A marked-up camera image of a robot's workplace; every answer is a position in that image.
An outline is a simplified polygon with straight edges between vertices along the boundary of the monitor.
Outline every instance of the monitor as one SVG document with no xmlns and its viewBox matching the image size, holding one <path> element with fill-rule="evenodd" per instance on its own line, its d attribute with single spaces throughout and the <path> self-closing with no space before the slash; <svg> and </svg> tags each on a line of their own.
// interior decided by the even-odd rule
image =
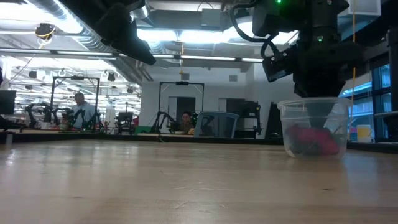
<svg viewBox="0 0 398 224">
<path fill-rule="evenodd" d="M 14 90 L 0 90 L 0 114 L 14 114 L 16 93 Z"/>
</svg>

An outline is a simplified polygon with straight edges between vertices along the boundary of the lamp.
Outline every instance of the lamp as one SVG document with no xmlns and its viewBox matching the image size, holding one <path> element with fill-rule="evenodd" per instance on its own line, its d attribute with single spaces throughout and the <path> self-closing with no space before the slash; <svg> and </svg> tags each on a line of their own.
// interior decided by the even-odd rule
<svg viewBox="0 0 398 224">
<path fill-rule="evenodd" d="M 114 82 L 116 80 L 114 73 L 113 72 L 109 72 L 108 73 L 108 81 Z"/>
<path fill-rule="evenodd" d="M 130 94 L 133 93 L 134 92 L 133 87 L 129 86 L 129 88 L 127 88 L 127 92 Z"/>
</svg>

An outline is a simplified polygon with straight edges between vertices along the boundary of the ceiling light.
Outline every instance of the ceiling light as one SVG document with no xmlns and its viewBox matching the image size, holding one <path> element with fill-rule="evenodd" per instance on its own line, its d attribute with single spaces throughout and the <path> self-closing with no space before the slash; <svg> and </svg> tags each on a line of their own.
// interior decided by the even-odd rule
<svg viewBox="0 0 398 224">
<path fill-rule="evenodd" d="M 80 87 L 85 87 L 85 88 L 97 88 L 97 86 L 93 85 L 80 85 Z M 116 88 L 116 86 L 99 86 L 100 88 Z"/>
<path fill-rule="evenodd" d="M 164 58 L 164 59 L 167 59 L 167 58 L 171 58 L 171 59 L 173 59 L 174 58 L 174 55 L 153 55 L 155 58 Z"/>
<path fill-rule="evenodd" d="M 54 17 L 51 14 L 44 13 L 33 5 L 0 3 L 0 19 L 12 19 L 17 21 L 52 21 Z"/>
<path fill-rule="evenodd" d="M 2 53 L 21 53 L 21 54 L 51 54 L 49 50 L 35 50 L 35 49 L 10 49 L 0 48 Z"/>
<path fill-rule="evenodd" d="M 242 58 L 242 62 L 262 63 L 261 58 Z"/>
<path fill-rule="evenodd" d="M 89 60 L 117 60 L 116 57 L 92 57 L 92 56 L 87 57 L 87 59 L 89 59 Z"/>
<path fill-rule="evenodd" d="M 180 36 L 180 41 L 193 44 L 217 44 L 227 42 L 228 39 L 222 32 L 201 30 L 186 30 Z"/>
<path fill-rule="evenodd" d="M 235 58 L 232 57 L 210 57 L 210 56 L 193 56 L 193 55 L 181 55 L 181 59 L 235 61 Z"/>
<path fill-rule="evenodd" d="M 66 50 L 59 50 L 58 54 L 82 55 L 82 56 L 112 56 L 112 53 L 104 53 L 104 52 L 75 52 L 75 51 L 66 51 Z"/>
<path fill-rule="evenodd" d="M 137 35 L 146 42 L 177 41 L 173 30 L 138 29 Z"/>
</svg>

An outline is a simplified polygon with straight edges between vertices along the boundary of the computer monitor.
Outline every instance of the computer monitor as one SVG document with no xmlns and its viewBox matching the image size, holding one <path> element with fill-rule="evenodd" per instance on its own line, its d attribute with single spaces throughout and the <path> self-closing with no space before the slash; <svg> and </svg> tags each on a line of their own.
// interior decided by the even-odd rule
<svg viewBox="0 0 398 224">
<path fill-rule="evenodd" d="M 118 122 L 122 123 L 123 121 L 131 121 L 132 122 L 132 116 L 133 112 L 119 112 L 118 116 Z"/>
<path fill-rule="evenodd" d="M 14 114 L 16 93 L 14 90 L 0 90 L 0 114 Z"/>
</svg>

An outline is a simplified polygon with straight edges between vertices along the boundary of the white wall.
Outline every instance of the white wall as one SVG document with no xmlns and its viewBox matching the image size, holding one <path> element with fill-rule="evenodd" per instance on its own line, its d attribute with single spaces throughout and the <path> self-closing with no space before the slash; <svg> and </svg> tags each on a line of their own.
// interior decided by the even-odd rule
<svg viewBox="0 0 398 224">
<path fill-rule="evenodd" d="M 151 126 L 157 114 L 159 101 L 159 81 L 175 82 L 180 80 L 179 68 L 162 69 L 159 67 L 148 68 L 155 82 L 145 82 L 142 85 L 142 104 L 139 119 L 140 126 Z M 269 108 L 271 102 L 278 103 L 282 100 L 297 99 L 293 93 L 294 83 L 292 76 L 281 78 L 273 83 L 267 81 L 266 74 L 261 64 L 253 64 L 247 73 L 240 73 L 232 68 L 184 68 L 190 74 L 190 82 L 205 83 L 205 111 L 218 111 L 223 107 L 220 98 L 239 98 L 258 101 L 261 105 L 261 126 L 265 135 Z M 238 82 L 229 82 L 229 75 L 238 75 Z M 196 109 L 201 110 L 201 93 L 192 86 L 170 85 L 162 92 L 160 107 L 167 111 L 170 96 L 185 96 L 196 98 Z M 252 127 L 254 120 L 245 122 L 246 127 Z"/>
<path fill-rule="evenodd" d="M 145 82 L 142 84 L 141 112 L 139 118 L 140 126 L 151 126 L 153 119 L 158 112 L 159 102 L 159 82 L 176 82 L 180 80 L 178 74 L 179 68 L 162 69 L 159 67 L 150 67 L 147 69 L 154 82 Z M 241 73 L 239 69 L 233 68 L 184 68 L 185 73 L 190 74 L 189 82 L 205 84 L 205 95 L 203 109 L 205 111 L 218 111 L 220 98 L 240 98 L 244 99 L 246 74 Z M 238 82 L 229 82 L 229 75 L 238 75 Z M 162 99 L 160 108 L 167 111 L 170 96 L 195 97 L 196 110 L 201 111 L 201 86 L 176 86 L 163 84 Z"/>
<path fill-rule="evenodd" d="M 261 106 L 261 126 L 264 128 L 259 138 L 266 133 L 269 108 L 271 103 L 278 103 L 283 100 L 294 100 L 300 97 L 293 93 L 293 76 L 278 79 L 269 83 L 261 64 L 254 64 L 246 74 L 245 95 L 247 100 L 258 101 Z M 245 126 L 253 126 L 252 121 L 246 122 Z"/>
</svg>

